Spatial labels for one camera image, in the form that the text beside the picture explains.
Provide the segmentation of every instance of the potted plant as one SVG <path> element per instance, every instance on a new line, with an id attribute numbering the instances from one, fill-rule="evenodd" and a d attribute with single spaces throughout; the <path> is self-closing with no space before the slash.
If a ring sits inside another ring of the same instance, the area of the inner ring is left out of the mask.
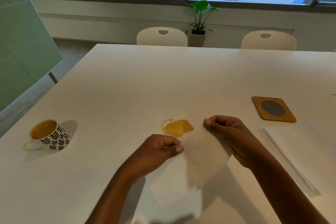
<path id="1" fill-rule="evenodd" d="M 204 23 L 207 20 L 208 16 L 212 13 L 212 11 L 217 10 L 219 8 L 215 6 L 211 6 L 207 0 L 199 0 L 195 4 L 187 4 L 192 9 L 192 12 L 194 13 L 195 17 L 195 23 L 191 23 L 188 26 L 192 26 L 191 34 L 189 37 L 189 46 L 191 47 L 203 47 L 204 40 L 205 40 L 205 26 Z M 206 12 L 208 12 L 207 17 L 205 17 L 205 20 L 202 22 L 202 16 Z"/>

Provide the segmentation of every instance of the chair handle hole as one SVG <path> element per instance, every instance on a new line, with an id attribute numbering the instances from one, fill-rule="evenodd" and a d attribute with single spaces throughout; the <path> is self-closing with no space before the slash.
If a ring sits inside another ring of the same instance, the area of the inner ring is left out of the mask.
<path id="1" fill-rule="evenodd" d="M 271 34 L 260 34 L 261 38 L 267 39 L 271 37 Z"/>
<path id="2" fill-rule="evenodd" d="M 158 32 L 159 32 L 160 35 L 168 34 L 168 30 L 159 30 Z"/>

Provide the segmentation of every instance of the wooden coaster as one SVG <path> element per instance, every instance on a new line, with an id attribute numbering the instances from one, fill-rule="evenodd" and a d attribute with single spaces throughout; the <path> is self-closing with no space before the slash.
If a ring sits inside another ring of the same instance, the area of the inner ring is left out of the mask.
<path id="1" fill-rule="evenodd" d="M 296 122 L 296 118 L 280 98 L 252 97 L 252 101 L 264 120 Z"/>

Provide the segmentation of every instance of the white chair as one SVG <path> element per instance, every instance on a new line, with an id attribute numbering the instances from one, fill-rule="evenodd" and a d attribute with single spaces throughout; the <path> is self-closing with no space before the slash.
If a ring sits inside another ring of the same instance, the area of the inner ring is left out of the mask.
<path id="1" fill-rule="evenodd" d="M 140 31 L 136 37 L 136 44 L 187 47 L 188 38 L 176 28 L 153 27 Z"/>
<path id="2" fill-rule="evenodd" d="M 260 30 L 248 33 L 241 43 L 242 49 L 294 51 L 295 37 L 279 31 Z"/>

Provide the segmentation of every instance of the floor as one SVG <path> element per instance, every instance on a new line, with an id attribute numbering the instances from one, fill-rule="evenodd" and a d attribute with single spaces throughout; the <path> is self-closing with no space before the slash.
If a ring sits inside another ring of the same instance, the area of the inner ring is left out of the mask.
<path id="1" fill-rule="evenodd" d="M 92 42 L 65 39 L 54 39 L 54 42 L 63 57 L 63 61 L 51 70 L 58 81 L 96 45 Z M 0 138 L 54 85 L 52 79 L 46 74 L 2 110 L 0 112 Z"/>

